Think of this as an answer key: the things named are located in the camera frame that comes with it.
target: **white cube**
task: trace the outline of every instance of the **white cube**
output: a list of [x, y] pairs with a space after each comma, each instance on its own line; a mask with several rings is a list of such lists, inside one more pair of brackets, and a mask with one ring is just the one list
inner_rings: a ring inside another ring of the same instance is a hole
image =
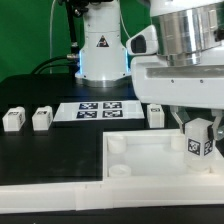
[[161, 105], [148, 105], [147, 118], [150, 128], [164, 128], [165, 114]]
[[34, 131], [47, 131], [53, 121], [53, 112], [50, 106], [39, 107], [32, 117]]
[[213, 123], [201, 118], [188, 122], [185, 126], [185, 163], [195, 171], [209, 169], [214, 160], [215, 145], [208, 138], [208, 127]]
[[26, 121], [23, 107], [11, 108], [2, 118], [5, 132], [19, 131]]

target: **white platform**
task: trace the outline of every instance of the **white platform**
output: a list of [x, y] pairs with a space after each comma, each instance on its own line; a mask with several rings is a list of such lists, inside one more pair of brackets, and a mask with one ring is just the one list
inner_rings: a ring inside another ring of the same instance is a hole
[[[113, 153], [108, 146], [116, 139], [125, 148], [118, 145]], [[222, 155], [215, 149], [210, 173], [189, 172], [183, 139], [179, 130], [104, 133], [103, 181], [2, 186], [0, 213], [224, 204]], [[118, 164], [130, 167], [131, 175], [109, 177]]]
[[139, 100], [61, 103], [54, 122], [143, 119]]

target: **warning label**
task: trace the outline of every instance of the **warning label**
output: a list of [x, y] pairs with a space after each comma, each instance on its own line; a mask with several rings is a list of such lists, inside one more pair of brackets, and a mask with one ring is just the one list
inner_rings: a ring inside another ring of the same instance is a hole
[[109, 47], [107, 40], [104, 36], [101, 37], [99, 43], [97, 44], [97, 47]]

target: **blue light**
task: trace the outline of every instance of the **blue light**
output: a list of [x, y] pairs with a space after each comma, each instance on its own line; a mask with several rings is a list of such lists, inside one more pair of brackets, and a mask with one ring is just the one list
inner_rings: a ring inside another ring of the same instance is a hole
[[129, 69], [129, 67], [128, 67], [128, 51], [126, 50], [125, 53], [126, 53], [126, 71], [129, 72], [130, 69]]
[[79, 51], [79, 73], [82, 75], [82, 51]]

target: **metal cylinder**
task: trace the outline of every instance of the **metal cylinder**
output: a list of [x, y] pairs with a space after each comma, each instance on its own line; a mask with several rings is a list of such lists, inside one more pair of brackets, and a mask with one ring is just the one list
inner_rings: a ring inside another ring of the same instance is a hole
[[159, 55], [169, 66], [200, 63], [203, 50], [217, 47], [215, 31], [224, 24], [224, 2], [152, 17], [156, 27]]

